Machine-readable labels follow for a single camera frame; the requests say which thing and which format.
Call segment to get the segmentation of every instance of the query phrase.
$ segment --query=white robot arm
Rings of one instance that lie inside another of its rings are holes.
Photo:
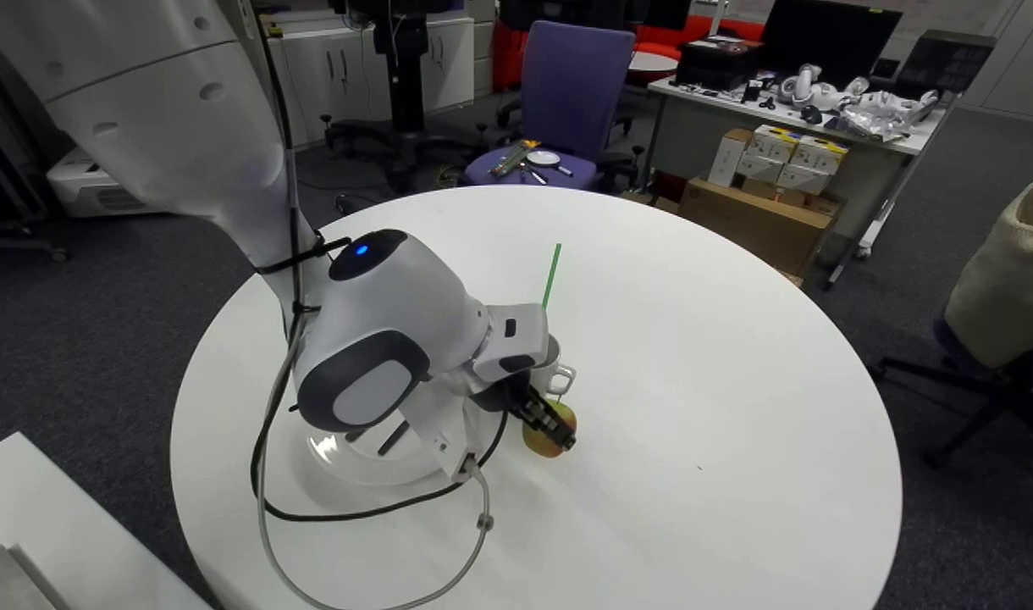
[[[283,318],[319,308],[295,370],[310,427],[356,435],[399,412],[452,475],[475,448],[451,397],[554,361],[537,306],[475,303],[409,234],[283,265],[321,238],[295,214],[272,104],[214,0],[0,0],[0,51],[127,195],[216,223],[252,269],[274,269],[264,283]],[[527,397],[510,412],[571,448],[536,392],[508,397]]]

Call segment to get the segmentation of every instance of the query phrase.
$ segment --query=wall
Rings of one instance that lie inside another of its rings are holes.
[[[842,0],[855,7],[899,9],[882,57],[905,60],[924,32],[957,32],[994,38],[1019,0]],[[728,18],[766,20],[774,0],[732,0]],[[695,0],[695,15],[714,15],[714,0]]]

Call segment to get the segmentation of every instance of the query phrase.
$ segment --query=gray floor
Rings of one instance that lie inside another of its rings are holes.
[[[475,130],[478,104],[457,120]],[[942,157],[916,172],[877,259],[812,295],[860,348],[939,361],[926,322],[994,209],[1033,175],[1033,130],[954,120]],[[376,172],[302,157],[313,223],[381,201]],[[216,230],[178,216],[47,229],[75,259],[0,255],[0,438],[24,432],[168,571],[206,595],[176,526],[168,419],[188,348],[246,265]],[[1011,419],[968,443],[951,467],[920,452],[968,414],[887,390],[905,464],[905,531],[882,610],[1033,607],[1033,438]]]

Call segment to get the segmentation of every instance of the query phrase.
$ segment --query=office chair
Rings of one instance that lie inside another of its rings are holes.
[[[877,381],[906,374],[984,400],[932,460],[947,460],[999,414],[1011,414],[1033,432],[1033,182],[1001,209],[984,244],[960,269],[934,334],[947,361],[968,374],[905,361],[879,361],[877,366]]]
[[[575,188],[602,188],[616,175],[635,180],[634,161],[605,157],[631,53],[631,32],[554,20],[536,20],[527,32],[518,140],[537,140],[546,149],[587,161],[588,175]],[[495,182],[490,161],[500,161],[500,153],[478,157],[462,182]]]
[[[424,85],[420,57],[426,53],[426,15],[451,9],[451,0],[333,0],[348,20],[376,24],[373,46],[386,57],[389,85],[389,125],[376,122],[336,122],[325,130],[328,149],[360,153],[360,142],[378,146],[376,162],[381,165],[391,195],[412,195],[412,175],[426,161],[451,161],[462,165],[485,153],[485,140],[452,140],[424,130]]]

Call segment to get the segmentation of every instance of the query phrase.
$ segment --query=green stick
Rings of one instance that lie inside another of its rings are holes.
[[[552,249],[541,308],[547,308],[547,300],[552,300],[552,283],[554,283],[558,255],[561,255],[561,244]]]

